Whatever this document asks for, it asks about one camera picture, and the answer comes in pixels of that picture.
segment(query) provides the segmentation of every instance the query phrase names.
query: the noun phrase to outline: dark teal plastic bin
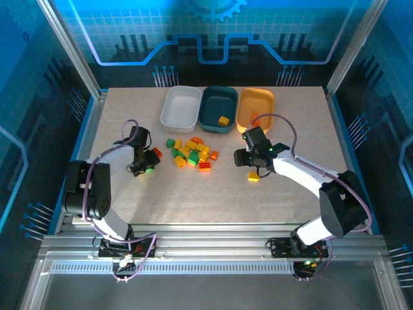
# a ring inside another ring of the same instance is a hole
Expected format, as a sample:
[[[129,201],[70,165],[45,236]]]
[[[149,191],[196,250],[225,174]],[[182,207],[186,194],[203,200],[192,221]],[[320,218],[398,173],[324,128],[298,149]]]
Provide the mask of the dark teal plastic bin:
[[[199,108],[199,123],[207,132],[228,134],[235,123],[238,106],[238,93],[231,87],[209,86],[204,90]],[[224,116],[230,120],[230,125],[221,127],[218,120]]]

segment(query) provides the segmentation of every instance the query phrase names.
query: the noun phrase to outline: beige tabletop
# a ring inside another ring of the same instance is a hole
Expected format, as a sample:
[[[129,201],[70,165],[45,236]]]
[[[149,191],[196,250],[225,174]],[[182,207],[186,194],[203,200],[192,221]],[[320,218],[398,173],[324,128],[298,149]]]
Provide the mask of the beige tabletop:
[[[321,87],[262,87],[276,96],[276,112],[287,117],[298,133],[297,154],[335,171],[345,162]],[[233,153],[245,147],[236,126],[229,134],[211,134],[197,125],[191,134],[167,132],[159,118],[169,88],[110,88],[97,130],[92,156],[120,139],[126,119],[136,119],[152,134],[152,146],[163,158],[154,172],[138,176],[113,206],[129,223],[292,223],[319,215],[319,202],[308,190],[272,174],[258,183],[248,181],[254,169],[236,167]],[[240,93],[244,87],[235,87]],[[178,169],[165,146],[167,138],[202,138],[219,158],[212,172]],[[292,144],[293,135],[280,119],[268,133],[273,144]]]

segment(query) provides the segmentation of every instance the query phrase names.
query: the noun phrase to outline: gear logo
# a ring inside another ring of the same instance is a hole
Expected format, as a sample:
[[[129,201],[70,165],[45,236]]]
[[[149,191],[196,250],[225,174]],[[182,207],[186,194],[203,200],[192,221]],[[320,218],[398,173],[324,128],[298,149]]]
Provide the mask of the gear logo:
[[[224,18],[232,18],[234,12],[240,13],[240,6],[246,5],[245,0],[185,0],[186,12],[192,13],[194,18],[200,17],[202,22],[211,20],[224,21]]]

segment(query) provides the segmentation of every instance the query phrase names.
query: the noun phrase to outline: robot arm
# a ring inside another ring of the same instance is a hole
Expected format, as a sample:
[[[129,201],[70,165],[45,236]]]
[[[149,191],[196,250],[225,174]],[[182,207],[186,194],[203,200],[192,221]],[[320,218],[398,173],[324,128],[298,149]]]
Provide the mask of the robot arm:
[[[132,127],[130,137],[117,141],[114,145],[129,140],[135,130],[136,127]],[[123,221],[112,207],[128,183],[160,162],[155,151],[146,147],[148,137],[149,131],[139,127],[135,138],[128,145],[108,153],[93,168],[88,185],[86,217],[102,232],[108,247],[130,251],[134,246],[132,243],[120,244],[114,241],[131,240],[134,233],[131,225]],[[62,199],[62,208],[68,214],[82,216],[86,174],[92,162],[93,159],[75,160],[69,164]]]
[[[300,250],[320,240],[333,236],[342,237],[367,219],[364,208],[343,186],[300,164],[286,145],[272,145],[260,127],[244,132],[243,138],[248,150],[235,151],[234,161],[238,167],[247,165],[258,169],[266,168],[296,181],[319,198],[321,215],[291,233],[293,254],[299,254]],[[306,162],[337,177],[365,200],[360,182],[353,172],[340,174]]]

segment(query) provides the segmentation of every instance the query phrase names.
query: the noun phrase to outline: glass panel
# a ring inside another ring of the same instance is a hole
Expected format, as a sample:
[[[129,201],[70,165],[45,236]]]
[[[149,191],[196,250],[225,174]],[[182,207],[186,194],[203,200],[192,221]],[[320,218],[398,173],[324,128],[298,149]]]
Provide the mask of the glass panel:
[[[326,86],[370,0],[55,3],[101,88]]]
[[[390,250],[407,244],[408,251],[413,248],[412,13],[411,1],[388,2],[336,94],[379,228]],[[403,291],[413,305],[412,289]]]
[[[18,309],[90,94],[35,1],[0,19],[0,308]]]

